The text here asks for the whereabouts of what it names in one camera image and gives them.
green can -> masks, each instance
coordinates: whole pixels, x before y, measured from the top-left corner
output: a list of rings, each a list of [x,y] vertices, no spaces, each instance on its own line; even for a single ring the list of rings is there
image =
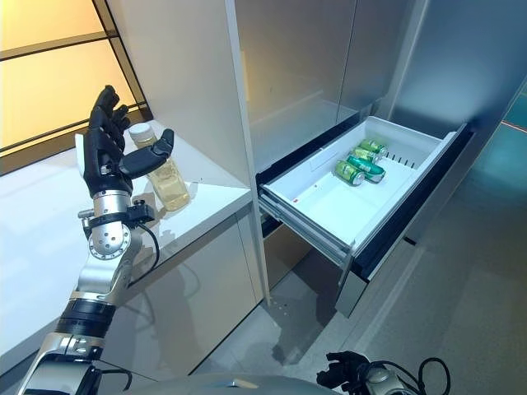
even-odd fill
[[[364,172],[350,165],[345,160],[339,160],[335,166],[335,174],[351,185],[360,185],[364,180]]]
[[[376,154],[379,154],[380,156],[386,156],[388,155],[388,150],[386,149],[386,146],[383,146],[382,144],[376,142],[375,140],[362,140],[359,144],[360,148],[364,148],[365,150],[375,152]]]
[[[373,151],[360,148],[359,146],[354,148],[349,155],[355,156],[356,158],[362,158],[368,160],[371,163],[377,163],[380,160],[380,155]]]
[[[372,183],[379,183],[385,177],[386,172],[382,167],[375,165],[366,159],[356,158],[355,156],[350,155],[346,162],[363,171],[366,179]]]

yellow liquid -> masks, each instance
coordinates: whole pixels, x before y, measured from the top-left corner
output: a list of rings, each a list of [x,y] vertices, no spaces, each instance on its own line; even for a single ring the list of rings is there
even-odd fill
[[[143,148],[150,146],[156,140],[155,137],[152,137],[142,142],[135,142],[135,145],[138,148]],[[149,173],[148,178],[152,182],[157,197],[167,211],[178,210],[189,202],[189,192],[172,158]]]

open drawer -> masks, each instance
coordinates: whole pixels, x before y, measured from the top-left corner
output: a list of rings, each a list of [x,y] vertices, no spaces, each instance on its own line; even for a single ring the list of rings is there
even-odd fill
[[[469,140],[463,125],[442,140],[368,117],[267,183],[261,207],[291,227],[343,270],[369,281]],[[385,144],[378,184],[350,186],[333,173],[361,140]]]

black cable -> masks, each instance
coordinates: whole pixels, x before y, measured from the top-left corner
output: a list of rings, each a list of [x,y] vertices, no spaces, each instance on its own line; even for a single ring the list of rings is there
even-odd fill
[[[445,371],[445,376],[446,376],[446,387],[445,387],[445,391],[442,393],[442,395],[448,395],[450,393],[450,371],[448,370],[448,367],[446,366],[446,363],[441,359],[441,358],[436,358],[436,357],[432,357],[432,358],[426,358],[423,362],[421,362],[421,364],[419,365],[419,373],[417,374],[417,376],[419,377],[419,390],[422,392],[423,395],[427,395],[427,392],[425,391],[425,383],[424,383],[424,380],[422,379],[422,372],[425,368],[425,366],[430,363],[430,362],[437,362],[438,364],[440,364],[442,367],[443,367],[443,370]]]
[[[442,359],[436,358],[436,357],[426,358],[423,362],[421,362],[421,364],[419,365],[419,371],[418,371],[418,374],[417,374],[417,378],[413,374],[408,372],[401,365],[397,365],[394,362],[391,362],[389,360],[376,360],[374,362],[371,362],[368,365],[367,369],[365,370],[365,372],[364,372],[364,374],[362,376],[365,378],[371,368],[383,367],[383,365],[390,365],[390,366],[393,366],[393,367],[401,370],[410,379],[412,379],[412,381],[417,385],[417,388],[415,388],[414,386],[410,385],[409,383],[406,383],[405,381],[401,380],[401,381],[403,381],[403,383],[408,388],[413,390],[418,395],[427,395],[427,391],[425,389],[425,383],[424,383],[422,375],[423,375],[423,370],[424,370],[425,366],[427,364],[429,364],[430,362],[437,362],[438,364],[440,364],[443,367],[443,370],[445,371],[445,376],[446,376],[446,386],[445,386],[445,391],[441,395],[448,395],[450,393],[450,385],[451,385],[450,371],[448,370],[448,367],[446,366],[446,363]]]
[[[129,370],[107,369],[107,370],[102,370],[101,373],[102,374],[126,374],[128,376],[128,381],[126,382],[126,385],[124,386],[123,391],[130,389],[130,385],[132,385],[133,376],[132,376],[132,372],[130,372]]]
[[[150,235],[150,237],[152,237],[152,240],[154,242],[154,246],[156,247],[156,259],[154,260],[154,263],[152,264],[152,266],[146,272],[144,272],[136,280],[130,281],[130,283],[128,284],[128,288],[130,288],[131,286],[136,285],[138,282],[140,282],[140,280],[142,280],[143,278],[148,276],[150,273],[152,273],[152,271],[156,268],[157,263],[159,262],[159,255],[160,255],[160,253],[159,253],[159,244],[157,243],[156,235],[154,235],[154,233],[150,229],[148,229],[145,225],[138,224],[138,226],[141,229],[143,229],[145,232],[147,232]]]

tile floor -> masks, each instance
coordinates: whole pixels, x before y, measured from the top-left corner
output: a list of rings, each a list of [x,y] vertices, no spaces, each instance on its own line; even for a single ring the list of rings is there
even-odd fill
[[[456,395],[527,393],[526,152],[527,134],[500,126],[423,240],[398,246],[350,318],[333,309],[338,269],[311,251],[195,373],[315,381],[326,352],[355,350],[414,372],[439,356]],[[427,377],[440,393],[441,371]]]

